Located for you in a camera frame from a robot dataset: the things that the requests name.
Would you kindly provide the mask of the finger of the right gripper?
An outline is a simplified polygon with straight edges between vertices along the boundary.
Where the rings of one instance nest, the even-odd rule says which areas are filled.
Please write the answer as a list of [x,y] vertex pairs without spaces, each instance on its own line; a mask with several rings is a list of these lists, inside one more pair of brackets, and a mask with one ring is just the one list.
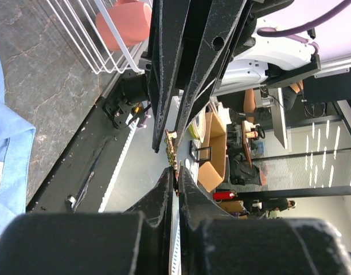
[[151,59],[147,84],[153,110],[152,149],[158,153],[166,127],[174,127],[176,80],[189,1],[154,1],[147,57]]
[[174,140],[175,150],[178,150],[181,144],[196,97],[221,56],[245,4],[246,1],[213,1],[211,3],[190,81],[182,94],[175,123],[177,130],[177,138]]

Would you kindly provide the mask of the light blue shirt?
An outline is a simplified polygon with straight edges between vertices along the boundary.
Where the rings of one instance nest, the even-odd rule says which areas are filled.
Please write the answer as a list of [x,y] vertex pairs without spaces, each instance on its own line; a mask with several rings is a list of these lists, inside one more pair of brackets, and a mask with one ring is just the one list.
[[30,154],[36,128],[5,104],[0,61],[0,235],[25,212]]

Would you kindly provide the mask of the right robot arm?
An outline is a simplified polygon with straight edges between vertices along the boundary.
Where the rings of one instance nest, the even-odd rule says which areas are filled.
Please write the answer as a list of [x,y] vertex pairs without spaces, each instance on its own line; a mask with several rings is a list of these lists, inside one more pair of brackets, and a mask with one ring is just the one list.
[[152,148],[159,150],[170,102],[179,146],[191,121],[219,87],[238,91],[289,85],[319,71],[314,28],[282,31],[267,14],[290,1],[154,1],[149,45],[142,56],[154,115]]

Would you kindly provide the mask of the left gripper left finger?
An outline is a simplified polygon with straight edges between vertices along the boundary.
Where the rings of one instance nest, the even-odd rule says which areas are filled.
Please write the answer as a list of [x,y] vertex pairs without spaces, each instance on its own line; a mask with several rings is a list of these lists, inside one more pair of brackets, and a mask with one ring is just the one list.
[[174,170],[122,213],[25,214],[0,239],[0,274],[169,274]]

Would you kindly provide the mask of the gold metal brooch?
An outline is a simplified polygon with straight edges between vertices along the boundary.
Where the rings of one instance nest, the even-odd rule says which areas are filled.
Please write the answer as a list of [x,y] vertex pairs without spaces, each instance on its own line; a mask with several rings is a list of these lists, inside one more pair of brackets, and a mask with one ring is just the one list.
[[175,141],[177,138],[177,133],[176,131],[169,131],[165,130],[165,138],[164,142],[166,144],[166,155],[168,159],[168,163],[172,168],[177,171],[178,166],[177,166],[177,155],[174,149],[173,141]]

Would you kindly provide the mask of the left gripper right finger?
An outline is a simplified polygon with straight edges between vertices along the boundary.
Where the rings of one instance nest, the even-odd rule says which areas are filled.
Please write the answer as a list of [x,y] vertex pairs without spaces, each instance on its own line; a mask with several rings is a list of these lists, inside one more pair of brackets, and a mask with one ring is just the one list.
[[351,274],[339,231],[321,219],[238,219],[188,169],[178,176],[183,274]]

